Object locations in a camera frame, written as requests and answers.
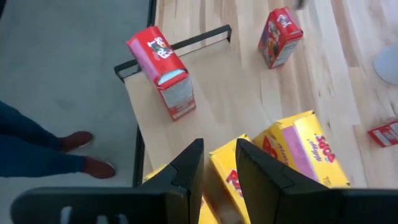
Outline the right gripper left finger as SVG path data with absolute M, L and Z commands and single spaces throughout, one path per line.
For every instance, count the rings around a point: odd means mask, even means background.
M 194 140 L 137 187 L 41 187 L 11 205 L 13 224 L 197 224 L 204 141 Z

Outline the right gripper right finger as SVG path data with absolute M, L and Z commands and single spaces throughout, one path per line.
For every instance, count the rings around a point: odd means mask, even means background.
M 398 224 L 398 190 L 329 189 L 245 139 L 236 165 L 251 224 Z

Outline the red Froot Loops cereal box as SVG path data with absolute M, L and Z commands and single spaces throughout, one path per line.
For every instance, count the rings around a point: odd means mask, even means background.
M 381 147 L 398 145 L 398 120 L 373 128 L 368 134 Z
M 288 7 L 274 9 L 266 20 L 257 49 L 269 69 L 283 65 L 298 42 L 303 30 Z
M 196 108 L 190 73 L 157 26 L 136 33 L 126 44 L 174 121 Z

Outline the yellow Corn Pops cereal box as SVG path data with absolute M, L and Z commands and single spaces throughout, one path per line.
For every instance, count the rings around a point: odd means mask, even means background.
M 144 177 L 144 182 L 153 178 L 156 174 L 158 174 L 162 169 L 164 169 L 166 165 L 162 165 L 157 169 L 154 169 L 152 172 L 148 173 Z M 201 197 L 201 207 L 200 207 L 200 216 L 198 219 L 198 224 L 219 224 L 218 219 L 216 218 L 213 210 L 208 204 L 208 201 L 204 195 Z
M 275 159 L 329 188 L 350 186 L 314 111 L 280 119 L 252 141 Z
M 238 139 L 250 141 L 247 134 L 242 134 L 238 138 L 226 143 L 224 146 L 210 152 L 209 159 L 212 168 L 215 168 L 224 189 L 227 191 L 227 196 L 232 200 L 234 208 L 237 210 L 242 223 L 251 224 L 243 192 L 239 183 L 236 165 L 236 143 Z

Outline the person's shoe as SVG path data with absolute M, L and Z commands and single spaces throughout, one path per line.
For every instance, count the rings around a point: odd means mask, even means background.
M 85 157 L 83 173 L 96 179 L 109 179 L 116 175 L 116 170 L 110 163 L 92 157 Z
M 89 144 L 94 139 L 94 135 L 88 131 L 77 131 L 66 137 L 60 138 L 60 150 L 70 152 L 79 147 Z

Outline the person's leg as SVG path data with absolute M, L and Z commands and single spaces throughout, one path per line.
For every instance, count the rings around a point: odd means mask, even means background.
M 0 135 L 0 177 L 45 177 L 83 172 L 85 158 Z
M 0 134 L 56 150 L 60 148 L 58 137 L 2 101 L 0 101 Z

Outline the green plant white pot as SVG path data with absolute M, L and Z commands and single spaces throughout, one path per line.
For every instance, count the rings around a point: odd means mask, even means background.
M 383 49 L 373 60 L 375 72 L 385 82 L 398 85 L 398 44 Z

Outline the black metal table frame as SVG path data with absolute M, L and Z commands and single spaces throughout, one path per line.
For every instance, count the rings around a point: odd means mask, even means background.
M 149 0 L 149 10 L 147 17 L 147 27 L 155 24 L 157 0 Z

